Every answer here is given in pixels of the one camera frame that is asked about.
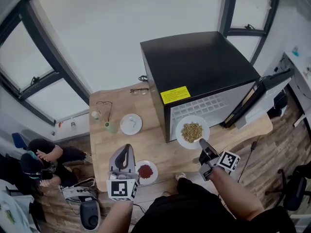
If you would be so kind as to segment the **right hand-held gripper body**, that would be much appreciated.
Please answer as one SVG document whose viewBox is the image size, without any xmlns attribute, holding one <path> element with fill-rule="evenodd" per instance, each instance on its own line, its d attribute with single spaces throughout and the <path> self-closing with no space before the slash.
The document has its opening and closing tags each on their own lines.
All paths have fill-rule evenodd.
<svg viewBox="0 0 311 233">
<path fill-rule="evenodd" d="M 231 172 L 235 171 L 241 159 L 238 155 L 233 154 L 228 151 L 223 151 L 219 155 L 220 155 L 220 159 L 218 163 L 216 164 L 210 164 L 210 163 L 205 164 L 204 163 L 203 165 L 201 165 L 199 169 L 199 173 L 201 174 L 204 181 L 209 180 L 209 175 L 212 173 L 213 168 L 216 166 L 220 166 L 221 168 L 226 169 Z"/>
</svg>

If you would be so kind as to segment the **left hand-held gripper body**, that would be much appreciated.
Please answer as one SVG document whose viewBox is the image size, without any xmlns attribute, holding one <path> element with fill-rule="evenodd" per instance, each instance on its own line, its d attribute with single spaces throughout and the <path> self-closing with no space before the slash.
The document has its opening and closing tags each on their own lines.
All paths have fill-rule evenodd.
<svg viewBox="0 0 311 233">
<path fill-rule="evenodd" d="M 107 192 L 114 201 L 134 201 L 140 176 L 137 173 L 109 172 Z"/>
</svg>

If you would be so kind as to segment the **white plate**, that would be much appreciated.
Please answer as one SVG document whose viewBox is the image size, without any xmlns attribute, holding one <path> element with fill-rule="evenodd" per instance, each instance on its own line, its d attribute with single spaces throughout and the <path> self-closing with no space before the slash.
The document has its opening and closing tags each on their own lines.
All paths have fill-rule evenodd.
<svg viewBox="0 0 311 233">
<path fill-rule="evenodd" d="M 137 114 L 127 114 L 120 122 L 120 129 L 126 135 L 135 135 L 142 128 L 142 119 Z"/>
<path fill-rule="evenodd" d="M 196 149 L 199 149 L 201 147 L 199 144 L 200 139 L 198 139 L 197 141 L 195 141 L 193 143 L 189 143 L 189 142 L 185 141 L 183 136 L 181 135 L 181 130 L 183 128 L 183 125 L 187 124 L 187 123 L 192 123 L 192 122 L 198 123 L 202 126 L 203 135 L 200 139 L 205 139 L 206 141 L 208 141 L 209 135 L 210 135 L 209 126 L 208 126 L 207 122 L 200 116 L 186 116 L 185 118 L 181 119 L 180 122 L 176 126 L 175 135 L 176 135 L 177 142 L 182 147 L 189 149 L 189 150 L 196 150 Z"/>
<path fill-rule="evenodd" d="M 151 162 L 151 161 L 147 161 L 147 160 L 141 160 L 141 161 L 138 161 L 136 163 L 136 173 L 138 173 L 138 169 L 140 166 L 142 165 L 149 165 L 151 167 L 151 169 L 153 170 L 153 175 L 148 178 L 148 179 L 142 179 L 140 176 L 139 176 L 139 182 L 141 185 L 149 185 L 149 184 L 152 184 L 153 182 L 155 182 L 155 180 L 157 179 L 158 177 L 158 169 L 156 167 L 156 165 Z"/>
</svg>

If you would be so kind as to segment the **beige grains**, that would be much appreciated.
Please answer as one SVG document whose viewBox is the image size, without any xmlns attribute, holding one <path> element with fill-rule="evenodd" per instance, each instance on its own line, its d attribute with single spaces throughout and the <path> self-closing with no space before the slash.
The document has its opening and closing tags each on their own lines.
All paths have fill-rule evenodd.
<svg viewBox="0 0 311 233">
<path fill-rule="evenodd" d="M 202 137 L 203 128 L 198 123 L 187 123 L 183 125 L 181 135 L 183 136 L 185 141 L 193 143 Z"/>
</svg>

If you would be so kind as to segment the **black mini fridge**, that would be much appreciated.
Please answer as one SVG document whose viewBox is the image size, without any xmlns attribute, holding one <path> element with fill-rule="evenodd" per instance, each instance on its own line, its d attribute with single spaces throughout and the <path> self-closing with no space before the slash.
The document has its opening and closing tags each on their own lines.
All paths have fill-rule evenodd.
<svg viewBox="0 0 311 233">
<path fill-rule="evenodd" d="M 167 142 L 188 116 L 208 126 L 243 129 L 274 106 L 294 75 L 261 77 L 219 32 L 188 33 L 141 42 L 151 97 Z"/>
</svg>

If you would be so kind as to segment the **person's left forearm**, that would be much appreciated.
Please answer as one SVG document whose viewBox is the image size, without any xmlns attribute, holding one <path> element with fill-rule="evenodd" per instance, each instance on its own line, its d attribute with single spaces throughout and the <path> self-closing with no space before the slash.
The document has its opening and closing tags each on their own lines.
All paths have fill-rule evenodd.
<svg viewBox="0 0 311 233">
<path fill-rule="evenodd" d="M 98 233 L 128 233 L 133 201 L 117 201 L 98 229 Z"/>
</svg>

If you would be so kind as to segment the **person's right forearm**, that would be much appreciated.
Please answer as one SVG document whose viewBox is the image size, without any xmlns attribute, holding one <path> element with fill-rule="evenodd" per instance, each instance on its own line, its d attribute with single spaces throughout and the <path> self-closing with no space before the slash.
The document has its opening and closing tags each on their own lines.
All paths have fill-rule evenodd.
<svg viewBox="0 0 311 233">
<path fill-rule="evenodd" d="M 250 221 L 264 212 L 260 200 L 222 167 L 212 168 L 209 179 L 235 218 Z"/>
</svg>

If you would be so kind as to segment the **person's black clothing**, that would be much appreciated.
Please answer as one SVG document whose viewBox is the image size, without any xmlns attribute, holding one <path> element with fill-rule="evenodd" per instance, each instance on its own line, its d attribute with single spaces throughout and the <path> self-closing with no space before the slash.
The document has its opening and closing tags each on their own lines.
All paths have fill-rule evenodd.
<svg viewBox="0 0 311 233">
<path fill-rule="evenodd" d="M 296 233 L 282 207 L 236 219 L 218 196 L 186 178 L 178 181 L 177 192 L 155 199 L 132 233 Z"/>
</svg>

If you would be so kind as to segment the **black office chair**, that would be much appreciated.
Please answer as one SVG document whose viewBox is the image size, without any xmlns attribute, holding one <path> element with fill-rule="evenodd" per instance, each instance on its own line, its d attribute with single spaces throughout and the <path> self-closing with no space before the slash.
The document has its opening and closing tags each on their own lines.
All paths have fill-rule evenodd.
<svg viewBox="0 0 311 233">
<path fill-rule="evenodd" d="M 303 197 L 308 196 L 308 204 L 311 203 L 311 191 L 307 191 L 307 179 L 311 179 L 311 161 L 306 165 L 297 166 L 292 175 L 286 177 L 284 170 L 279 169 L 278 174 L 282 176 L 282 187 L 272 191 L 266 191 L 265 195 L 280 193 L 279 199 L 275 204 L 278 207 L 283 201 L 283 207 L 288 211 L 299 209 Z"/>
</svg>

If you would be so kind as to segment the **black thick eyeglasses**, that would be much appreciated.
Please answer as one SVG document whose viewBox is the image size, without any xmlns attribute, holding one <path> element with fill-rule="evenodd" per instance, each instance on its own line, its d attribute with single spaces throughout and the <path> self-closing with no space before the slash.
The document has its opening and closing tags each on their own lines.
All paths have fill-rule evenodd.
<svg viewBox="0 0 311 233">
<path fill-rule="evenodd" d="M 146 95 L 149 92 L 149 88 L 134 88 L 130 89 L 132 95 Z"/>
</svg>

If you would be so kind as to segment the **blue chair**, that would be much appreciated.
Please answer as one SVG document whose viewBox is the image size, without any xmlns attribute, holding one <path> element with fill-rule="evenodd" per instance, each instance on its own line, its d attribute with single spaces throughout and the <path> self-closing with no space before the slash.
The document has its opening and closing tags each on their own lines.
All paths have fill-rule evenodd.
<svg viewBox="0 0 311 233">
<path fill-rule="evenodd" d="M 12 133 L 11 136 L 12 136 L 14 145 L 17 149 L 23 149 L 23 150 L 28 149 L 29 140 L 27 138 L 25 138 L 20 133 Z"/>
</svg>

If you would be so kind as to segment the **side table with cloth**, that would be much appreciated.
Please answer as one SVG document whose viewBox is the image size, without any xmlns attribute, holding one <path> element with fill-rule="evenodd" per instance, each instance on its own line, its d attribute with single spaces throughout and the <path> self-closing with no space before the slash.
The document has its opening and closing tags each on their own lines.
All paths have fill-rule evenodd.
<svg viewBox="0 0 311 233">
<path fill-rule="evenodd" d="M 6 187 L 0 186 L 0 233 L 40 233 L 30 213 L 30 205 L 34 201 L 33 196 L 19 192 L 9 195 Z M 4 204 L 9 205 L 16 224 L 7 219 Z"/>
</svg>

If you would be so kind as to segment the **bunch of flowers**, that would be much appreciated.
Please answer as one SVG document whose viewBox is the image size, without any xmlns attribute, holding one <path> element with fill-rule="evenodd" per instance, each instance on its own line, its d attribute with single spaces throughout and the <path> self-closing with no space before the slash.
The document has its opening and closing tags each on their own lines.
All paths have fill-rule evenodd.
<svg viewBox="0 0 311 233">
<path fill-rule="evenodd" d="M 13 225 L 16 224 L 16 220 L 15 220 L 14 217 L 13 217 L 13 214 L 12 214 L 12 212 L 11 212 L 11 210 L 10 210 L 9 205 L 8 205 L 8 204 L 4 204 L 4 205 L 3 205 L 3 208 L 4 208 L 4 213 L 5 213 L 6 217 L 7 217 L 7 219 L 8 219 Z"/>
</svg>

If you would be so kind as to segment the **large frosted window pane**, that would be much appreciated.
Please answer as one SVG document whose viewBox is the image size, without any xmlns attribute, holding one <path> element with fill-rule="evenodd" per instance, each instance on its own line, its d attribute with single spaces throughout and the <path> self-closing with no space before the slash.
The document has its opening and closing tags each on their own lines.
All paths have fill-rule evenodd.
<svg viewBox="0 0 311 233">
<path fill-rule="evenodd" d="M 90 92 L 127 87 L 145 72 L 140 43 L 216 31 L 222 0 L 32 0 L 49 37 Z"/>
</svg>

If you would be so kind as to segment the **white frame device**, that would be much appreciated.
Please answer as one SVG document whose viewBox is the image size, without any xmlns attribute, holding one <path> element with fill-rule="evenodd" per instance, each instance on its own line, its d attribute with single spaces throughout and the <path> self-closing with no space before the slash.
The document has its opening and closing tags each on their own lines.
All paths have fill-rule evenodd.
<svg viewBox="0 0 311 233">
<path fill-rule="evenodd" d="M 66 200 L 78 201 L 80 200 L 80 197 L 83 197 L 83 201 L 89 201 L 86 199 L 86 197 L 90 198 L 91 200 L 97 199 L 97 188 L 95 187 L 95 185 L 95 179 L 88 178 L 73 186 L 59 186 L 59 188 Z"/>
</svg>

